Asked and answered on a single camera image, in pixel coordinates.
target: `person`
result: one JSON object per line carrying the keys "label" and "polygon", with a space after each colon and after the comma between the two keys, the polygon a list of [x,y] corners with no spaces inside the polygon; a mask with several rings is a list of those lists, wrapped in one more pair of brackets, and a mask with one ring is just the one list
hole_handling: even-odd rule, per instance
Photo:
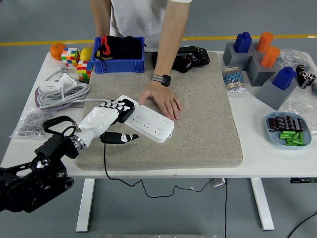
{"label": "person", "polygon": [[[146,51],[158,51],[154,75],[170,75],[182,42],[192,0],[90,0],[97,37],[106,34],[144,36]],[[168,87],[151,80],[139,105],[152,98],[169,119],[180,119],[180,99]]]}

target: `gray floor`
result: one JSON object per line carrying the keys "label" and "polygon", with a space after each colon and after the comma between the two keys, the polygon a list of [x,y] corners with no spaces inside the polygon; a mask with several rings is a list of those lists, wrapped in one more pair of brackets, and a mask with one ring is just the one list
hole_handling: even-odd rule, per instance
{"label": "gray floor", "polygon": [[[193,0],[186,36],[317,34],[315,0]],[[2,0],[0,42],[94,39],[89,1]],[[273,45],[307,52],[317,61],[316,38],[275,39]],[[191,41],[207,50],[223,51],[226,41]],[[71,45],[83,48],[83,44]],[[50,45],[0,47],[0,161]],[[262,231],[248,179],[229,179],[227,237],[283,238],[317,211],[316,184],[290,184],[289,178],[263,179],[275,231]],[[83,180],[27,214],[0,213],[0,237],[85,237],[102,234],[206,234],[224,237],[225,187],[207,186],[201,193],[177,190],[171,198],[150,199],[142,187],[98,179],[89,232],[75,233]],[[151,195],[170,194],[175,184],[200,189],[206,179],[145,179]],[[317,217],[292,238],[317,237]]]}

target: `table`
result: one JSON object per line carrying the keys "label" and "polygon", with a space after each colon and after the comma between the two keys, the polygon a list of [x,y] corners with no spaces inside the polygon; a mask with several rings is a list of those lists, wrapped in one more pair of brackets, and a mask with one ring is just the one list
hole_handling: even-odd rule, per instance
{"label": "table", "polygon": [[[220,64],[223,64],[223,52],[216,52]],[[34,103],[34,92],[53,72],[62,65],[47,54],[34,87],[27,100],[26,107]],[[275,110],[253,96],[259,87],[251,87],[244,95],[228,95],[233,118],[241,142],[243,162],[236,168],[207,168],[207,169],[172,169],[153,171],[110,171],[114,178],[250,178],[258,205],[258,210],[264,230],[274,230],[261,178],[289,178],[289,177],[317,177],[317,137],[313,136],[310,145],[301,150],[286,150],[275,146],[266,134],[265,117]],[[282,106],[289,102],[311,102],[308,90],[296,89]],[[68,108],[59,115],[68,115],[80,122],[83,108]],[[8,168],[28,163],[34,157],[34,150],[44,141],[12,139],[1,167]],[[85,178],[82,205],[79,214],[77,231],[87,231],[90,204],[92,201],[94,179],[106,178],[103,171],[84,171],[76,167],[74,161],[68,157],[62,158],[68,175],[74,178]]]}

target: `orange cylinder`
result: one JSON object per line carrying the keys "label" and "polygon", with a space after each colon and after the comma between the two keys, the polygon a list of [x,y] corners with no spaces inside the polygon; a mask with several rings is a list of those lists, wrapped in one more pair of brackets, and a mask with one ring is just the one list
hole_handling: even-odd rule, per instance
{"label": "orange cylinder", "polygon": [[280,50],[278,47],[269,47],[261,61],[261,65],[265,68],[272,68],[278,58],[279,53]]}
{"label": "orange cylinder", "polygon": [[267,49],[270,47],[274,36],[270,32],[263,32],[258,45],[256,47],[258,52],[265,53]]}

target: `plastic bag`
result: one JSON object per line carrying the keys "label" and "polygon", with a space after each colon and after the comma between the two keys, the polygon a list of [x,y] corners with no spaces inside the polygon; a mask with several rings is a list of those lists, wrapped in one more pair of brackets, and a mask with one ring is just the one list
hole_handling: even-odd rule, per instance
{"label": "plastic bag", "polygon": [[228,92],[243,93],[247,91],[244,85],[242,68],[241,65],[229,65],[222,72],[223,82]]}
{"label": "plastic bag", "polygon": [[294,49],[280,49],[280,54],[276,60],[277,64],[281,68],[286,66],[293,67],[296,70],[296,67],[299,64],[304,64],[306,66],[305,72],[307,74],[316,74],[317,72],[312,68],[311,61],[307,57],[307,54],[301,51]]}
{"label": "plastic bag", "polygon": [[317,99],[317,82],[312,84],[312,98]]}
{"label": "plastic bag", "polygon": [[52,119],[52,112],[39,109],[26,109],[10,138],[44,140],[43,123]]}
{"label": "plastic bag", "polygon": [[289,103],[288,111],[295,114],[303,114],[317,111],[317,103]]}

